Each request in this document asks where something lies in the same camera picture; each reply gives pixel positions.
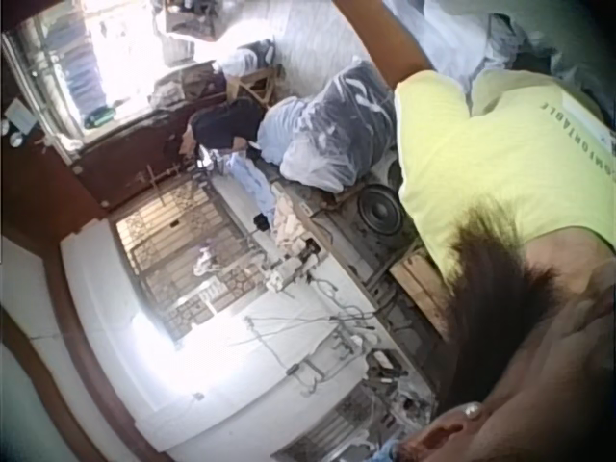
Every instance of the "black cloth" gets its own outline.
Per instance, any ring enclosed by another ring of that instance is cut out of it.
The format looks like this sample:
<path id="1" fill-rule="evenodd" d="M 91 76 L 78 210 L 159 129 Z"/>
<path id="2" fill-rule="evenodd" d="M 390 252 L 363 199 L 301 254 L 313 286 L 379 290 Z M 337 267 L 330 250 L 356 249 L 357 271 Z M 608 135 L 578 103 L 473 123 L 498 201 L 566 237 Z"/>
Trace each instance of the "black cloth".
<path id="1" fill-rule="evenodd" d="M 230 149 L 235 137 L 257 141 L 265 108 L 249 98 L 239 98 L 215 108 L 197 111 L 189 124 L 194 139 L 206 149 Z"/>

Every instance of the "yellow t-shirt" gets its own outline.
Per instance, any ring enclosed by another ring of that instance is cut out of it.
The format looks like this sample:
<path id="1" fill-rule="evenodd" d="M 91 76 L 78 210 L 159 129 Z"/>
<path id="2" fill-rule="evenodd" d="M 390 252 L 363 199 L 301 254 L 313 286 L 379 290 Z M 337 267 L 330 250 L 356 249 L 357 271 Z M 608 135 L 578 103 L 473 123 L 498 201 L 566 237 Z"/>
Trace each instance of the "yellow t-shirt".
<path id="1" fill-rule="evenodd" d="M 457 225 L 486 200 L 513 211 L 525 243 L 574 226 L 616 247 L 616 157 L 590 105 L 550 77 L 504 70 L 479 76 L 471 99 L 470 111 L 433 71 L 396 89 L 400 200 L 441 273 Z"/>

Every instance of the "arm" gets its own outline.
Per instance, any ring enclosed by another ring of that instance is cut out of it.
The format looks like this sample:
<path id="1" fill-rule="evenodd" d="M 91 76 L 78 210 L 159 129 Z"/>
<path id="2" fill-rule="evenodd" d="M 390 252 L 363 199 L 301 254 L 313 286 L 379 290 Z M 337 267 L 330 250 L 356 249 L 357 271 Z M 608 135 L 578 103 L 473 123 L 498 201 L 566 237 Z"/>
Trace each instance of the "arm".
<path id="1" fill-rule="evenodd" d="M 422 48 L 382 0 L 334 0 L 392 89 L 411 75 L 432 68 Z"/>

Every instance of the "dark hair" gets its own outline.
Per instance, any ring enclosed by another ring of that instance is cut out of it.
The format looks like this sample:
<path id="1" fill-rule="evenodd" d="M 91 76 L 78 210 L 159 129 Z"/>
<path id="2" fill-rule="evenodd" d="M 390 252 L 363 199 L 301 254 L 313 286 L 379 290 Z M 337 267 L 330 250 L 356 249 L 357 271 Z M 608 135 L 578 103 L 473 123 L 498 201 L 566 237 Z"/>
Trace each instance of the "dark hair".
<path id="1" fill-rule="evenodd" d="M 439 413 L 484 401 L 556 303 L 553 274 L 526 265 L 512 217 L 500 206 L 482 206 L 458 228 L 447 309 L 458 355 Z"/>

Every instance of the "blue clothing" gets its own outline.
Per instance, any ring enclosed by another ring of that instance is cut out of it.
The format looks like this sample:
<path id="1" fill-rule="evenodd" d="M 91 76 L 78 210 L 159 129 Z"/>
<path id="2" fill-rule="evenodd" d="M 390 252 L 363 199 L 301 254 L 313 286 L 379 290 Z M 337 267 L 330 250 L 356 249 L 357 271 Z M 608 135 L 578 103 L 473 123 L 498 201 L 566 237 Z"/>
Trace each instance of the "blue clothing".
<path id="1" fill-rule="evenodd" d="M 266 175 L 250 159 L 246 159 L 238 153 L 231 155 L 226 166 L 231 176 L 256 201 L 261 213 L 268 218 L 269 226 L 273 228 L 276 198 L 271 191 Z"/>
<path id="2" fill-rule="evenodd" d="M 389 440 L 366 462 L 394 462 L 394 449 L 397 444 L 398 440 Z"/>

